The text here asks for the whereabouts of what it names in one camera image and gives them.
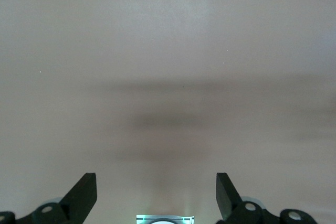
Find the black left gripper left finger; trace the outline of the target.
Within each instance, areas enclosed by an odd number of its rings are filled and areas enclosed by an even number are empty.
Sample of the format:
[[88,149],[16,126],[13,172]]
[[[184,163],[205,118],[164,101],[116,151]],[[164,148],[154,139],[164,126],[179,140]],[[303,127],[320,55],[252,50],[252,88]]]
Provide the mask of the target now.
[[30,214],[17,219],[11,211],[1,212],[1,223],[61,224],[84,223],[97,201],[95,173],[84,174],[60,202],[39,206]]

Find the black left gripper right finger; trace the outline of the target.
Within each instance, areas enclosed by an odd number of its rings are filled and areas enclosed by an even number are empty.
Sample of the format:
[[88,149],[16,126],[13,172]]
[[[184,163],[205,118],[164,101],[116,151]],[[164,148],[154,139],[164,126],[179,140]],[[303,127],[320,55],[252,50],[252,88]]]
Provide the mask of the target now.
[[298,209],[284,209],[279,216],[250,200],[242,200],[227,173],[216,174],[216,201],[222,216],[218,223],[316,223],[308,213]]

